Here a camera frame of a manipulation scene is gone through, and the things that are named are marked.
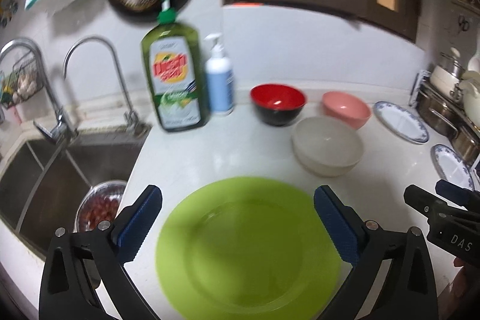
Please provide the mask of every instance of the green plate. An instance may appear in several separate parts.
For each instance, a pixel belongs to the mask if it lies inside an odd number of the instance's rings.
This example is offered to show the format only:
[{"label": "green plate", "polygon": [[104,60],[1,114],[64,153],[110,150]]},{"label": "green plate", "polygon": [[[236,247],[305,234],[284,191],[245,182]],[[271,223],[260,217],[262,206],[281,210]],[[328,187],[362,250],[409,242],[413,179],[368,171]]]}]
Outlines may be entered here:
[{"label": "green plate", "polygon": [[211,183],[184,199],[157,243],[157,273],[187,320],[311,320],[340,257],[305,192],[264,178]]}]

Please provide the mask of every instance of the black bowl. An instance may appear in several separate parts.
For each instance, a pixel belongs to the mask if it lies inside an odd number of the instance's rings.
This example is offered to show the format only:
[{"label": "black bowl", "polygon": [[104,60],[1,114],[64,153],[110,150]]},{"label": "black bowl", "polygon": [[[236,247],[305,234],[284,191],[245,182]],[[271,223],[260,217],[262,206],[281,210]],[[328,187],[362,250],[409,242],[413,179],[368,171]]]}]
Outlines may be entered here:
[{"label": "black bowl", "polygon": [[281,84],[256,86],[251,90],[250,97],[261,121],[275,127],[291,123],[307,102],[300,90]]},{"label": "black bowl", "polygon": [[268,125],[283,127],[291,123],[302,111],[303,107],[293,110],[272,110],[254,103],[258,117]]}]

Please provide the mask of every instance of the metal pot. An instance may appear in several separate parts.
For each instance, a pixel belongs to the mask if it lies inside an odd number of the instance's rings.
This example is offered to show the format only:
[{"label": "metal pot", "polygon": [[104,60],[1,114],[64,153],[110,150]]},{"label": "metal pot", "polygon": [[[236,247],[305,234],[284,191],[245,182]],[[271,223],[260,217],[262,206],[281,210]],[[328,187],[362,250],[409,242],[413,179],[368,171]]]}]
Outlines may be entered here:
[{"label": "metal pot", "polygon": [[440,53],[441,59],[438,62],[438,66],[443,68],[446,72],[452,75],[457,80],[462,79],[462,75],[465,72],[464,67],[457,61],[457,58],[446,53]]},{"label": "metal pot", "polygon": [[445,101],[433,96],[429,91],[418,91],[417,112],[428,126],[448,139],[458,135],[455,124],[461,122],[460,117],[452,111]]},{"label": "metal pot", "polygon": [[452,142],[452,147],[463,159],[468,167],[471,167],[480,153],[480,139],[467,125],[458,127],[458,134]]}]

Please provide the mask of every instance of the sink basin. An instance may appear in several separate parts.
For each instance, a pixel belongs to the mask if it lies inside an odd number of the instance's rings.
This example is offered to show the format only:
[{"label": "sink basin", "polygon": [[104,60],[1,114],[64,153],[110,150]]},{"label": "sink basin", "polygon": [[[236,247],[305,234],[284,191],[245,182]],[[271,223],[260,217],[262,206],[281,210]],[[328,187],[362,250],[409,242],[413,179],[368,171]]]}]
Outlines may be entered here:
[{"label": "sink basin", "polygon": [[68,146],[27,141],[0,180],[0,215],[44,258],[57,228],[73,231],[91,187],[128,181],[145,140],[116,131],[81,134]]}]

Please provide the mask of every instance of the green pump cap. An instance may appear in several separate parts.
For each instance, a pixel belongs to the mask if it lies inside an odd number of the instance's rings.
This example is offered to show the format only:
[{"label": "green pump cap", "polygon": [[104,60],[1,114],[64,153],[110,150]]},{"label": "green pump cap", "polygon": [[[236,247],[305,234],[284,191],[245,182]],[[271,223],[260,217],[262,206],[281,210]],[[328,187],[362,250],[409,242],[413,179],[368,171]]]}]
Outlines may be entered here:
[{"label": "green pump cap", "polygon": [[177,12],[170,7],[170,0],[163,0],[162,11],[158,14],[157,21],[160,25],[174,23],[177,19]]}]

